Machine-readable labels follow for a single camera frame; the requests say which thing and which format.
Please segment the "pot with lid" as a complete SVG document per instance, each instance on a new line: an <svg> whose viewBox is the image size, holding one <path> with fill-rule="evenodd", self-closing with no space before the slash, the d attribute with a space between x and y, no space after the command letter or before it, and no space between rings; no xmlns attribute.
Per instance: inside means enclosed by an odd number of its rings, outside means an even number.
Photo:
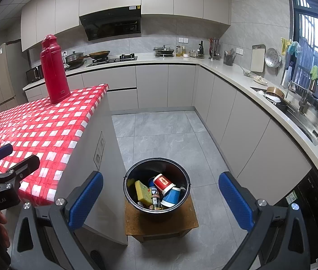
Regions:
<svg viewBox="0 0 318 270"><path fill-rule="evenodd" d="M65 57L65 63L69 67L78 67L84 64L85 59L86 55L84 55L83 52L73 51L72 54L69 54Z"/></svg>

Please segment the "red checkered tablecloth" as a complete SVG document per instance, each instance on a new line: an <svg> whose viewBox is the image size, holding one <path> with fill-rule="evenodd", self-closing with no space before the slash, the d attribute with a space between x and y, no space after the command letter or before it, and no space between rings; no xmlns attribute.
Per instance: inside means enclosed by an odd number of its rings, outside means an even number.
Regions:
<svg viewBox="0 0 318 270"><path fill-rule="evenodd" d="M71 91L58 104L42 98L0 113L0 147L13 147L0 160L0 174L31 155L40 159L39 168L20 184L21 199L35 205L54 201L69 158L108 89L102 83Z"/></svg>

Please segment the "yellow sponge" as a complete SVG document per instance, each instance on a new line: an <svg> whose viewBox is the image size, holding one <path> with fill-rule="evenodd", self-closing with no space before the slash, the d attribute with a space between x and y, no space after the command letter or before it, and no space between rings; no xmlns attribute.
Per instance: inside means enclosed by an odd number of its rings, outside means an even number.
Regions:
<svg viewBox="0 0 318 270"><path fill-rule="evenodd" d="M135 189L137 192L138 201L145 206L150 206L152 204L152 195L150 189L139 180L135 182Z"/></svg>

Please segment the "black range hood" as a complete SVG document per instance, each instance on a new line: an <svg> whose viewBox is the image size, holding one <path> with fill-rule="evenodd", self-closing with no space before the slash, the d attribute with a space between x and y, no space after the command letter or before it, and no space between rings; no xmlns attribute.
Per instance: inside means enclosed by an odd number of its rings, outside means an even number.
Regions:
<svg viewBox="0 0 318 270"><path fill-rule="evenodd" d="M141 33L141 5L101 10L79 18L89 41Z"/></svg>

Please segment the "white cutting board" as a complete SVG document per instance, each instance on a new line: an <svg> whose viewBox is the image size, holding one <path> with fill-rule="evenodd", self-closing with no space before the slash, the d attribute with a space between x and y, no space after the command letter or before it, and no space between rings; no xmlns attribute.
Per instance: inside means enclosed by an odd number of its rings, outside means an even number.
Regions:
<svg viewBox="0 0 318 270"><path fill-rule="evenodd" d="M251 59L251 72L263 72L264 71L264 56L266 52L265 45L253 45L252 46L252 59Z"/></svg>

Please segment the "black microwave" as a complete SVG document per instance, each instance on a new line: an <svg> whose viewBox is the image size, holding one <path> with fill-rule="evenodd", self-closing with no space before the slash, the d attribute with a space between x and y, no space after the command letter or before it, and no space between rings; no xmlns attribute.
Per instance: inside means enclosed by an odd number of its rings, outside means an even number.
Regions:
<svg viewBox="0 0 318 270"><path fill-rule="evenodd" d="M28 83L34 83L44 78L43 69L41 65L25 72Z"/></svg>

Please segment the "small wooden stool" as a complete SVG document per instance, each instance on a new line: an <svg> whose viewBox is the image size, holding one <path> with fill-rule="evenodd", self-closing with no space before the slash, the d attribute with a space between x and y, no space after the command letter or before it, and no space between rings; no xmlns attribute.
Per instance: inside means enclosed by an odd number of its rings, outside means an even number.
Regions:
<svg viewBox="0 0 318 270"><path fill-rule="evenodd" d="M141 243L183 237L198 226L191 196L177 210L164 214L144 213L125 201L125 234Z"/></svg>

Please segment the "dark wine bottle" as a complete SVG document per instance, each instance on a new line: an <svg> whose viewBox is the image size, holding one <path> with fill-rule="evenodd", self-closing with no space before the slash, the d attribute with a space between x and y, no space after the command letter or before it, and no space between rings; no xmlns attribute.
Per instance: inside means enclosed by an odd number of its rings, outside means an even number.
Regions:
<svg viewBox="0 0 318 270"><path fill-rule="evenodd" d="M198 54L201 55L201 56L204 55L204 42L202 40L199 43Z"/></svg>

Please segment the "brown pot in sink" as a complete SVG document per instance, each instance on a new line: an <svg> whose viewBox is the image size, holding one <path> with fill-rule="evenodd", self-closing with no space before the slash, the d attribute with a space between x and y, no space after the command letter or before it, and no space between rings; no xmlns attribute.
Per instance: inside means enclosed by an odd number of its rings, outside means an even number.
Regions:
<svg viewBox="0 0 318 270"><path fill-rule="evenodd" d="M274 86L267 87L266 94L277 96L281 99L283 99L285 97L284 92L281 91L281 89L274 87Z"/></svg>

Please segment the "gas stove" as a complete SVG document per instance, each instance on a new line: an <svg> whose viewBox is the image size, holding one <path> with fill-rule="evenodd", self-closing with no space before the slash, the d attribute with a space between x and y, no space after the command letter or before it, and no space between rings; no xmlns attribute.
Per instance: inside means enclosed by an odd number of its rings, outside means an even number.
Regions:
<svg viewBox="0 0 318 270"><path fill-rule="evenodd" d="M119 57L105 57L102 59L92 60L92 62L88 65L89 66L98 66L103 65L106 63L117 63L117 62L129 62L137 60L138 56L134 53L131 54L121 54Z"/></svg>

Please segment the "blue paper cup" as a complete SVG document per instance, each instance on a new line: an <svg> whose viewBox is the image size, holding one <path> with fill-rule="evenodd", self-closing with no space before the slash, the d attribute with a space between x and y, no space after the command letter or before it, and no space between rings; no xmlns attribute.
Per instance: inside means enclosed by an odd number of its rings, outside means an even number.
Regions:
<svg viewBox="0 0 318 270"><path fill-rule="evenodd" d="M171 208L178 204L179 196L181 189L177 187L173 187L163 198L161 201L162 206L166 208Z"/></svg>

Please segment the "black plastic bucket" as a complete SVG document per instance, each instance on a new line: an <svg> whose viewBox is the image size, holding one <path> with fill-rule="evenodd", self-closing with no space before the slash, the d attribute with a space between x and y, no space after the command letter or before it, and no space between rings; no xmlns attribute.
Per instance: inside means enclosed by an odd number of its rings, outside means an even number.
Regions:
<svg viewBox="0 0 318 270"><path fill-rule="evenodd" d="M124 196L141 213L164 215L180 208L190 195L188 173L167 158L147 158L135 163L123 180Z"/></svg>

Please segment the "beige refrigerator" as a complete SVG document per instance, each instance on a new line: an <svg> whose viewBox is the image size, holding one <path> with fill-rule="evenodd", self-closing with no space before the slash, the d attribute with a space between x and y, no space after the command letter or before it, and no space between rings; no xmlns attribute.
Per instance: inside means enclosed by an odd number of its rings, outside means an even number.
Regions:
<svg viewBox="0 0 318 270"><path fill-rule="evenodd" d="M0 45L0 111L28 102L23 87L28 84L29 55L22 51L21 40Z"/></svg>

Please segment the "upper wall cabinets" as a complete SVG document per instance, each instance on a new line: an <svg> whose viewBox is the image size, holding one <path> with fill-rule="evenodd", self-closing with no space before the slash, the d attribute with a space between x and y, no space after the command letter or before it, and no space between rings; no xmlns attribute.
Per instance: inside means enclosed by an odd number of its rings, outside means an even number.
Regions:
<svg viewBox="0 0 318 270"><path fill-rule="evenodd" d="M21 48L27 50L48 34L80 24L80 16L102 10L141 8L144 15L176 15L230 23L231 0L30 0L20 18Z"/></svg>

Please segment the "utensil holder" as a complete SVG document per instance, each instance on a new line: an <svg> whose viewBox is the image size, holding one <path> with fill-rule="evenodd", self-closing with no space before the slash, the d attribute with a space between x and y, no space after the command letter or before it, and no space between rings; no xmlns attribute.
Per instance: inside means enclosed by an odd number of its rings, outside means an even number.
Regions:
<svg viewBox="0 0 318 270"><path fill-rule="evenodd" d="M227 66L232 66L235 60L236 52L232 48L230 51L224 51L223 63Z"/></svg>

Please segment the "knife rack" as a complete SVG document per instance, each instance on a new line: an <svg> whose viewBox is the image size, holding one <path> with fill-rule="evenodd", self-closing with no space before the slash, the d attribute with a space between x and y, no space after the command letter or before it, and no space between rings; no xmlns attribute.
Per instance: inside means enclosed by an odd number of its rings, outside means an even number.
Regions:
<svg viewBox="0 0 318 270"><path fill-rule="evenodd" d="M220 60L220 45L219 45L219 39L218 38L209 38L209 59L210 60Z"/></svg>

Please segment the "black wok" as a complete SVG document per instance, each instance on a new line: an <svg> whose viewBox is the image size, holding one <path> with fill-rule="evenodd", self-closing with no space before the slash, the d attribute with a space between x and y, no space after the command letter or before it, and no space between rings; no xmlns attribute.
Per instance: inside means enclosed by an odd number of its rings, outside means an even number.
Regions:
<svg viewBox="0 0 318 270"><path fill-rule="evenodd" d="M87 57L93 60L105 60L109 54L110 54L110 51L99 51L99 52L92 52L88 54Z"/></svg>

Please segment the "red thermos flask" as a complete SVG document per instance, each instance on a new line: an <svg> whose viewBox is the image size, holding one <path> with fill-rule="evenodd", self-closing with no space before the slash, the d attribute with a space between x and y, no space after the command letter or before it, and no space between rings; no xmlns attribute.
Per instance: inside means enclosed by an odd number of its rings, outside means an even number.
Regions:
<svg viewBox="0 0 318 270"><path fill-rule="evenodd" d="M61 47L55 35L46 35L42 41L41 66L47 92L52 104L58 104L70 96Z"/></svg>

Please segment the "red paper cup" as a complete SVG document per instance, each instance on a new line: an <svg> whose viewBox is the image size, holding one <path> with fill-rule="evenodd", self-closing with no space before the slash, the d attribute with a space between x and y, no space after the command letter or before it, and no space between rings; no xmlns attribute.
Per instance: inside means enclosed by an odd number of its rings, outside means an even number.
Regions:
<svg viewBox="0 0 318 270"><path fill-rule="evenodd" d="M165 196L173 187L175 187L175 185L162 174L154 177L154 184L163 196Z"/></svg>

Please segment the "steel pan on counter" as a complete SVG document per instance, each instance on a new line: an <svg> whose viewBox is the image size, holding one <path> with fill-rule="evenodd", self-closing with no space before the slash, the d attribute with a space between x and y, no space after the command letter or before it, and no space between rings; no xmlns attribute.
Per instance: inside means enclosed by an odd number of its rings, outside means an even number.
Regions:
<svg viewBox="0 0 318 270"><path fill-rule="evenodd" d="M154 47L154 52L156 57L173 57L174 50L166 45L160 47Z"/></svg>

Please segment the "spray can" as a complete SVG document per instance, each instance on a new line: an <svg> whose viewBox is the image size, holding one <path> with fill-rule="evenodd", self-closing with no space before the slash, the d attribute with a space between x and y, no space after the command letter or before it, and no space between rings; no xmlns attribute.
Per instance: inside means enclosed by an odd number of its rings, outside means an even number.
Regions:
<svg viewBox="0 0 318 270"><path fill-rule="evenodd" d="M152 204L149 206L151 210L161 210L161 199L160 199L160 192L158 191L158 188L154 184L154 179L151 178L149 180L149 190L151 193L151 200Z"/></svg>

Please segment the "round metal strainer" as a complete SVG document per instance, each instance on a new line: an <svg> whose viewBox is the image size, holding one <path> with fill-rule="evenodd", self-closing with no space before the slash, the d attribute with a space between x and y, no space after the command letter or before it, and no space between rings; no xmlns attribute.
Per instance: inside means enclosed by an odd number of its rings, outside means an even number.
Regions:
<svg viewBox="0 0 318 270"><path fill-rule="evenodd" d="M282 62L281 55L273 47L266 50L264 61L270 68L278 68Z"/></svg>

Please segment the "steel sink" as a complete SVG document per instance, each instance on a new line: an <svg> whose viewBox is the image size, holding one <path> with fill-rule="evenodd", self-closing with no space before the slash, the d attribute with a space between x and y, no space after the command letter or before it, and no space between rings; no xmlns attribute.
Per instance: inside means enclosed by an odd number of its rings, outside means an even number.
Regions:
<svg viewBox="0 0 318 270"><path fill-rule="evenodd" d="M275 94L266 93L266 89L251 87L258 94L262 95L276 108L281 110L295 125L305 134L305 136L315 145L318 145L318 128L309 119L302 115L294 107Z"/></svg>

